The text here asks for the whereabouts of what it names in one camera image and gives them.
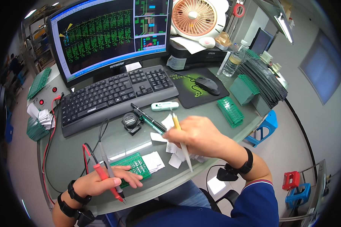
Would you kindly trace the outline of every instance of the red tape roll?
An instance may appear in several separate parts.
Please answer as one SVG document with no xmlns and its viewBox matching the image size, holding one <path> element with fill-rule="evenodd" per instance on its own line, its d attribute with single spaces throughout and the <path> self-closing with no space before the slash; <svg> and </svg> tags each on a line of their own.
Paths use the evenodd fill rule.
<svg viewBox="0 0 341 227">
<path fill-rule="evenodd" d="M 245 13 L 245 8 L 244 5 L 241 5 L 240 3 L 237 3 L 234 7 L 233 14 L 234 16 L 240 18 L 244 15 Z"/>
</svg>

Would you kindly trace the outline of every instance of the black keyboard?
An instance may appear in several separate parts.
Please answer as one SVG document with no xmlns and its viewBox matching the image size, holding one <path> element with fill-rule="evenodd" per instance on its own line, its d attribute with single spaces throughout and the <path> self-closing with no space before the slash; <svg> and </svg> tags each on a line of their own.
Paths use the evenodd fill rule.
<svg viewBox="0 0 341 227">
<path fill-rule="evenodd" d="M 63 97 L 64 137 L 133 110 L 178 95 L 161 65 L 114 75 Z"/>
</svg>

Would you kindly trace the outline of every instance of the hand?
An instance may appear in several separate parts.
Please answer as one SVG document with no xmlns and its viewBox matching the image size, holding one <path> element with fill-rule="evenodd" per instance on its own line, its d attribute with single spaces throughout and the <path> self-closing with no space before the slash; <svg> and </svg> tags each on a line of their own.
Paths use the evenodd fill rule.
<svg viewBox="0 0 341 227">
<path fill-rule="evenodd" d="M 175 127 L 168 130 L 163 138 L 175 143 L 185 143 L 188 151 L 206 157 L 227 159 L 228 153 L 241 147 L 232 139 L 221 134 L 207 117 L 189 116 L 180 122 L 182 130 Z"/>
<path fill-rule="evenodd" d="M 102 166 L 107 176 L 109 176 L 105 166 Z M 121 184 L 121 179 L 124 179 L 132 188 L 142 187 L 143 184 L 139 181 L 143 179 L 141 175 L 134 174 L 130 170 L 130 166 L 112 166 L 112 171 L 115 177 L 101 180 L 96 171 L 93 171 L 83 177 L 78 178 L 73 184 L 74 191 L 81 197 L 87 195 L 100 195 L 104 191 L 114 188 Z"/>
</svg>

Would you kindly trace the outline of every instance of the green pen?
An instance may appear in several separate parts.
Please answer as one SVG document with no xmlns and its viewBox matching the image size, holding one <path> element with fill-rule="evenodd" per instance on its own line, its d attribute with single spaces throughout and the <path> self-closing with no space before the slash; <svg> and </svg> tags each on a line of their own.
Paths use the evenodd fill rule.
<svg viewBox="0 0 341 227">
<path fill-rule="evenodd" d="M 163 135 L 164 133 L 158 129 L 155 125 L 153 125 L 148 119 L 146 119 L 144 116 L 141 116 L 141 118 L 143 118 L 143 120 L 150 126 L 152 127 L 154 130 L 156 130 L 159 134 Z"/>
</svg>

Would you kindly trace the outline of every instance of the blue shirt sleeve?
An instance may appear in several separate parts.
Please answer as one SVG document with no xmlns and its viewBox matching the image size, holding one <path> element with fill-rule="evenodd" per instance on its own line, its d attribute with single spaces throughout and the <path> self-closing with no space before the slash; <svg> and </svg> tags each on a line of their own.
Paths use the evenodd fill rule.
<svg viewBox="0 0 341 227">
<path fill-rule="evenodd" d="M 250 226 L 278 226 L 278 203 L 273 184 L 257 180 L 246 185 L 235 202 L 231 217 Z"/>
</svg>

